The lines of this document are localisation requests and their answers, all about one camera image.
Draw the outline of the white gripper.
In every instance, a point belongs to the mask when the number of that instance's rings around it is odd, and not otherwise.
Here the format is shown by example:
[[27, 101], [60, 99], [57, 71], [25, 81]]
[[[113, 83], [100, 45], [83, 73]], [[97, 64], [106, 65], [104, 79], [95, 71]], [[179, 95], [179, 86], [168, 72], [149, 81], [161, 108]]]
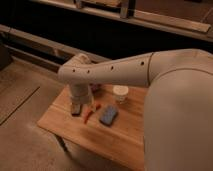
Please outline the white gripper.
[[70, 84], [70, 100], [72, 105], [90, 104], [92, 93], [88, 84]]

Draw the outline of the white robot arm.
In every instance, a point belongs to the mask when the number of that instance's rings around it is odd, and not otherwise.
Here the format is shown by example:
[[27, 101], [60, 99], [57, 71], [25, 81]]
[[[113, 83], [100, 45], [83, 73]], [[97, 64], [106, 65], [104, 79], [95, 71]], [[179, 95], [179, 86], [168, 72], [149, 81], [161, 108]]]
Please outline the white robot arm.
[[91, 83], [146, 87], [145, 171], [213, 171], [213, 54], [179, 49], [98, 64], [78, 54], [58, 75], [77, 104], [91, 101]]

